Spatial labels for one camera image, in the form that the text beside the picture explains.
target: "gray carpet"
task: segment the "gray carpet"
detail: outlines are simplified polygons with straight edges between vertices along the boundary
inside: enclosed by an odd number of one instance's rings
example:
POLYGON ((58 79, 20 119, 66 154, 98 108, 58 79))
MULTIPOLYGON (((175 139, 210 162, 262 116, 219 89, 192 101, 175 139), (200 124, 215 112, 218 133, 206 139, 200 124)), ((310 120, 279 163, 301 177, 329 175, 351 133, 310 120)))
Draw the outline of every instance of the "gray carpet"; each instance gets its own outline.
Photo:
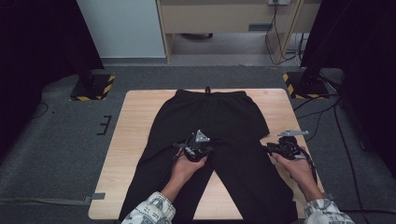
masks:
MULTIPOLYGON (((59 198, 82 200, 96 188, 106 152, 117 124, 124 96, 129 90, 282 88, 282 75, 297 67, 256 66, 129 66, 107 67, 116 76, 102 101, 73 102, 69 94, 78 77, 54 82, 43 90, 34 118, 0 167, 0 199, 59 198), (112 116, 106 135, 101 123, 112 116)), ((331 106, 337 99, 314 100, 296 110, 301 117, 331 106)), ((304 100, 290 99, 293 107, 304 100)), ((360 149, 346 111, 337 106, 342 132, 352 157, 361 201, 366 209, 396 209, 396 180, 374 152, 360 149)), ((315 132, 319 114, 299 119, 302 130, 315 132)), ((321 115, 317 134, 307 142, 327 192, 341 209, 359 209, 346 149, 333 110, 321 115)), ((90 220, 89 206, 0 204, 0 223, 113 223, 90 220)), ((356 223, 361 214, 350 213, 356 223)), ((370 223, 394 223, 395 216, 367 214, 370 223)))

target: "black pants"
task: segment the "black pants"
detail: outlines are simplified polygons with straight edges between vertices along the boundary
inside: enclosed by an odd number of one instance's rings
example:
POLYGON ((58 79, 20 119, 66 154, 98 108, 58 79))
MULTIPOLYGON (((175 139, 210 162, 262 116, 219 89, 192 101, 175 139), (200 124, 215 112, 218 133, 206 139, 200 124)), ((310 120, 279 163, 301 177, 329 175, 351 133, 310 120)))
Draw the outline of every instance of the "black pants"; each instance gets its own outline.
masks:
POLYGON ((174 201, 173 223, 188 223, 213 170, 229 191, 246 223, 283 224, 296 216, 292 191, 279 176, 260 139, 269 133, 262 112, 244 91, 191 92, 179 90, 158 112, 148 143, 136 166, 120 212, 123 220, 151 193, 164 186, 174 143, 184 143, 201 130, 214 144, 206 164, 182 188, 174 201))

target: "controller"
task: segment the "controller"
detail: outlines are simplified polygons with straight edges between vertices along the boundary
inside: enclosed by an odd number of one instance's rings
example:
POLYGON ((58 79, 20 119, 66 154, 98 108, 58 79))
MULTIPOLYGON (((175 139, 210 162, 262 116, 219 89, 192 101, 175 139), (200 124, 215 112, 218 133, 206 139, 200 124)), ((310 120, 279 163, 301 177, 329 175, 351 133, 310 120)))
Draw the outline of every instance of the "controller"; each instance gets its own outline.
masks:
POLYGON ((189 161, 197 162, 207 156, 214 148, 210 144, 210 138, 206 137, 201 130, 193 133, 183 145, 184 155, 189 161))
POLYGON ((268 154, 277 153, 282 157, 293 161, 295 159, 306 159, 302 152, 302 148, 297 145, 297 140, 294 136, 283 136, 279 138, 279 144, 267 143, 267 146, 262 146, 264 151, 268 154))
POLYGON ((314 177, 315 182, 318 183, 317 170, 315 168, 314 162, 312 161, 309 154, 298 146, 297 139, 294 137, 295 135, 300 134, 309 134, 309 132, 286 130, 285 132, 278 134, 278 136, 281 136, 278 140, 278 144, 267 143, 267 146, 262 146, 262 148, 269 155, 272 155, 272 153, 275 152, 290 161, 296 159, 306 160, 311 167, 312 176, 314 177))

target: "white wall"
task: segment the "white wall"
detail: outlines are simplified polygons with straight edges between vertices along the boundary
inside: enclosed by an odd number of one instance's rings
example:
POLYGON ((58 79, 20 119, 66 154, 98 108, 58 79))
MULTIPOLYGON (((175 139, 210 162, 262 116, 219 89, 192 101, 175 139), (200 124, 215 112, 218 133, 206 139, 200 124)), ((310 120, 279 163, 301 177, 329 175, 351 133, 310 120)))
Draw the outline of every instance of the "white wall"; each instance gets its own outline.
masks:
POLYGON ((78 0, 101 58, 165 58, 155 0, 78 0))

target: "yellow and black hazard tape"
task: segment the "yellow and black hazard tape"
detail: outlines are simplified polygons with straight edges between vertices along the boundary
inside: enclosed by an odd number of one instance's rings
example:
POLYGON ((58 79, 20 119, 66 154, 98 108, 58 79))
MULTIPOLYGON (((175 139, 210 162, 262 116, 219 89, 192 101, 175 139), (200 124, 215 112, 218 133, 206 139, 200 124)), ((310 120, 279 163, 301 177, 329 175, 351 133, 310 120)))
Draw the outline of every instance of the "yellow and black hazard tape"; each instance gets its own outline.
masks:
POLYGON ((108 81, 106 82, 106 85, 102 91, 101 94, 95 95, 95 96, 87 96, 87 95, 79 95, 75 97, 70 97, 71 101, 90 101, 90 100, 104 100, 106 99, 108 92, 111 89, 111 85, 113 85, 114 78, 116 76, 111 75, 108 77, 108 81))
POLYGON ((288 74, 283 75, 283 80, 288 87, 289 95, 291 99, 326 99, 328 98, 327 95, 320 95, 320 94, 298 94, 294 91, 293 85, 290 82, 288 74))

